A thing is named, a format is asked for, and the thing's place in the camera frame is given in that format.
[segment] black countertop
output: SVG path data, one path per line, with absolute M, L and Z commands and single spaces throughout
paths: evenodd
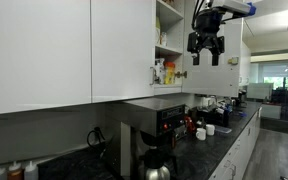
M 214 136 L 207 136 L 205 141 L 195 136 L 181 139 L 173 150 L 177 157 L 177 179 L 209 179 L 260 106 L 261 103 L 247 102 L 247 108 L 235 108 L 228 127 L 232 132 L 228 134 L 215 132 Z M 236 115 L 239 111 L 247 116 Z
M 174 150 L 167 149 L 177 158 L 177 175 L 172 163 L 166 164 L 172 176 L 180 180 L 208 179 L 260 106 L 261 103 L 247 102 L 247 108 L 235 108 L 229 121 L 232 132 L 228 134 L 215 132 L 214 136 L 207 136 L 205 141 L 187 136 L 177 142 Z M 234 115 L 238 111 L 243 111 L 247 116 L 242 118 Z M 99 159 L 98 153 L 90 148 L 40 164 L 39 177 L 41 180 L 115 179 Z

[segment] white mug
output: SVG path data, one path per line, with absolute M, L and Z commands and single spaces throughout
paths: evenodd
M 214 135 L 214 131 L 215 131 L 215 126 L 208 124 L 206 125 L 206 134 L 209 136 L 213 136 Z
M 197 139 L 204 141 L 206 139 L 206 130 L 203 128 L 197 128 L 196 137 Z

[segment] coffee machine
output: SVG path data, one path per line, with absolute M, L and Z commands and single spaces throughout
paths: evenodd
M 106 162 L 124 179 L 170 179 L 164 162 L 176 170 L 176 157 L 160 147 L 185 124 L 184 114 L 184 104 L 157 98 L 106 104 Z

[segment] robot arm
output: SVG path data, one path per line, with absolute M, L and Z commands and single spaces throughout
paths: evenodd
M 192 28 L 195 32 L 189 35 L 187 51 L 195 54 L 193 56 L 193 65 L 199 65 L 199 53 L 202 49 L 209 49 L 212 53 L 212 66 L 218 65 L 219 55 L 225 51 L 224 37 L 217 37 L 220 25 L 225 21 L 252 16 L 256 8 L 252 3 L 241 3 L 236 0 L 197 0 Z M 226 12 L 232 13 L 232 18 L 222 20 Z

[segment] cup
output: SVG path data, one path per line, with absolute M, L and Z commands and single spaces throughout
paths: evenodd
M 206 125 L 206 134 L 209 136 L 213 136 L 214 135 L 214 131 L 215 131 L 215 126 L 208 124 Z
M 204 141 L 206 139 L 206 130 L 203 128 L 197 128 L 196 137 L 197 139 Z

